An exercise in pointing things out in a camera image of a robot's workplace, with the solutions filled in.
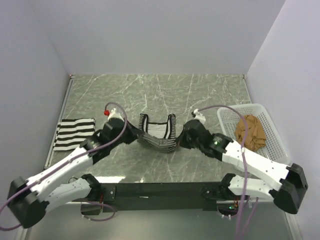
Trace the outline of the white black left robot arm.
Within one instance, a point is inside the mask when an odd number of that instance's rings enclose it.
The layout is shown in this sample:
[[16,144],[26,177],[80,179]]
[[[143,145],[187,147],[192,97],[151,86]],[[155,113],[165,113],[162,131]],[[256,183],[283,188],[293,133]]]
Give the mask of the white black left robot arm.
[[92,176],[81,177],[73,183],[74,174],[93,166],[107,157],[120,144],[131,144],[143,131],[122,118],[111,118],[102,129],[86,138],[60,162],[28,179],[18,177],[9,187],[6,206],[28,229],[43,219],[49,211],[73,200],[96,200],[101,184]]

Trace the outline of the purple striped tank top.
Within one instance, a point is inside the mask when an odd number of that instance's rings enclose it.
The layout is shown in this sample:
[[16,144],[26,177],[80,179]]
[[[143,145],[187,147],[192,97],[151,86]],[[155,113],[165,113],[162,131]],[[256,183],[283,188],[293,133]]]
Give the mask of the purple striped tank top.
[[143,131],[138,142],[146,148],[166,154],[177,150],[175,114],[169,114],[166,122],[150,122],[148,114],[140,113],[138,129]]

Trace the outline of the orange garment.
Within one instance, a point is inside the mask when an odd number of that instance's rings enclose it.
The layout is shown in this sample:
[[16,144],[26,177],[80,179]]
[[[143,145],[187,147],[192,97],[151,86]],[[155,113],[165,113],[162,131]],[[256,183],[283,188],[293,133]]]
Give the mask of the orange garment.
[[[244,141],[244,147],[256,152],[266,146],[266,135],[261,121],[253,115],[244,115],[245,122],[248,126],[248,132]],[[245,136],[245,122],[240,119],[235,129],[235,139],[241,144]]]

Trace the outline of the black white striped tank top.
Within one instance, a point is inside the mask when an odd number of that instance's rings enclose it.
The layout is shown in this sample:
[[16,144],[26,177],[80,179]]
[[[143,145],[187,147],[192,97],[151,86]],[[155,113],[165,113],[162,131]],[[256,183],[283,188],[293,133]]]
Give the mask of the black white striped tank top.
[[57,125],[53,142],[53,151],[71,151],[77,148],[86,138],[92,136],[96,130],[94,118],[63,118]]

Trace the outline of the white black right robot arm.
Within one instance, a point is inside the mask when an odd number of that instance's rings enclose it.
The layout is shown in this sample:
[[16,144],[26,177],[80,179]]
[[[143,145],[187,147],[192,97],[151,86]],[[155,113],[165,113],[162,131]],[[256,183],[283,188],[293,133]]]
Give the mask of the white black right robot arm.
[[197,119],[184,124],[178,144],[186,149],[199,149],[203,154],[235,167],[243,167],[254,179],[238,175],[219,187],[222,198],[230,200],[246,193],[250,197],[272,200],[289,214],[297,214],[308,190],[304,169],[265,158],[221,133],[210,133]]

